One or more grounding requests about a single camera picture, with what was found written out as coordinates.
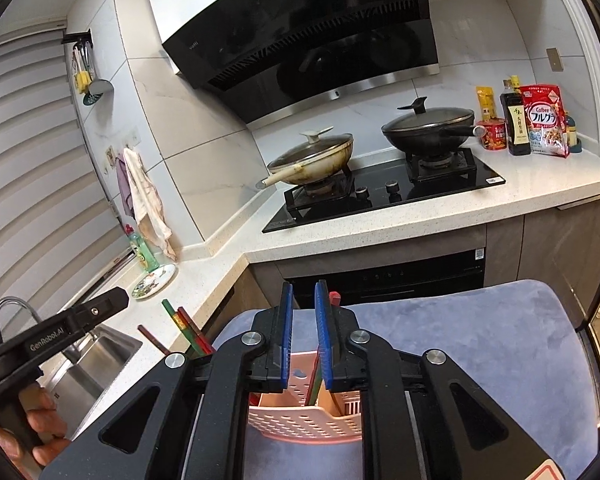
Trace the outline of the person's left hand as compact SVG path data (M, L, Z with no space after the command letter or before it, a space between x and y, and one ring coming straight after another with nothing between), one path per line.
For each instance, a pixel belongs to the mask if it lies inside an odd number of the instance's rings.
M32 479L26 465L28 455L33 457L38 466L47 466L68 448L71 441L66 438L67 423L58 414L55 400L44 387L37 382L28 385L19 393L19 399L24 400L27 408L29 426L43 443L28 453L11 431L0 427L0 447L23 478Z

